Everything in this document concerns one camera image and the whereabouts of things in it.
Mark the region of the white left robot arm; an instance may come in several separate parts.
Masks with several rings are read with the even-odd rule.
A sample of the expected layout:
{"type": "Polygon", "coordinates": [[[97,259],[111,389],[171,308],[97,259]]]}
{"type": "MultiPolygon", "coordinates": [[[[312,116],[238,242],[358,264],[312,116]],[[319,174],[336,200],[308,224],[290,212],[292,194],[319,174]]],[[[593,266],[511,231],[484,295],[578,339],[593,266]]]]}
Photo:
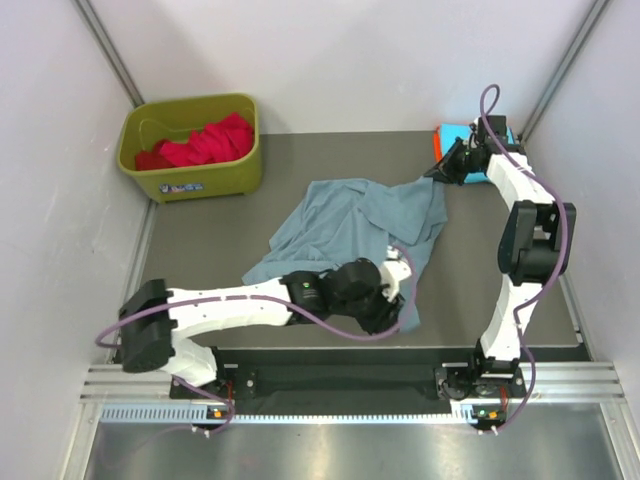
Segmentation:
{"type": "Polygon", "coordinates": [[[131,374],[162,371],[216,396],[227,374],[196,336],[248,326],[325,327],[330,317],[343,316],[356,321],[363,340],[385,337],[405,321],[401,287],[412,278],[412,262],[390,247],[379,265],[358,258],[336,269],[298,270],[236,288],[185,290],[151,280],[120,309],[121,365],[131,374]]]}

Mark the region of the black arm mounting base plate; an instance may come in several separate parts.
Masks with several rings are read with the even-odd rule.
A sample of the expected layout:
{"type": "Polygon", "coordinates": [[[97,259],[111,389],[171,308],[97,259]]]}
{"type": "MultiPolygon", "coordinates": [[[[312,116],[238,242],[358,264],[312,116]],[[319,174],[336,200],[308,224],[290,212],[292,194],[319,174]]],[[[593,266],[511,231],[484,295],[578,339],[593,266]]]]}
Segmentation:
{"type": "Polygon", "coordinates": [[[216,350],[202,390],[228,400],[280,392],[412,393],[428,400],[524,396],[519,361],[482,360],[470,348],[216,350]]]}

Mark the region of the grey-blue t-shirt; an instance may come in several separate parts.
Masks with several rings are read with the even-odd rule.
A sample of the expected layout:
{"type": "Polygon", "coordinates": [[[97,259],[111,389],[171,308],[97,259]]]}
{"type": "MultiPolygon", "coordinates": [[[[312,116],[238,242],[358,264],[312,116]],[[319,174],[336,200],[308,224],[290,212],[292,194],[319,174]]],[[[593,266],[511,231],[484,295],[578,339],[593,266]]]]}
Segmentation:
{"type": "Polygon", "coordinates": [[[393,187],[366,179],[314,181],[242,281],[320,272],[358,258],[380,265],[390,245],[408,254],[419,278],[446,222],[444,185],[430,178],[393,187]]]}

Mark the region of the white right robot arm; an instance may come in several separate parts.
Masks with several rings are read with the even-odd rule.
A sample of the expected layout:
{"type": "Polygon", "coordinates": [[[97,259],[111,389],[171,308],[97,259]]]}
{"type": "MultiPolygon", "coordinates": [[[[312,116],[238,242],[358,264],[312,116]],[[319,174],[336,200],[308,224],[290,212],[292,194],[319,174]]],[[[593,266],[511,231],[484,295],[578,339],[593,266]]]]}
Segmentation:
{"type": "Polygon", "coordinates": [[[436,164],[427,177],[465,185],[489,182],[509,209],[497,249],[502,284],[491,322],[465,367],[436,371],[439,393],[448,400],[520,396],[522,339],[537,295],[567,268],[577,217],[573,204],[556,202],[533,180],[524,147],[503,116],[469,126],[441,124],[433,137],[436,164]]]}

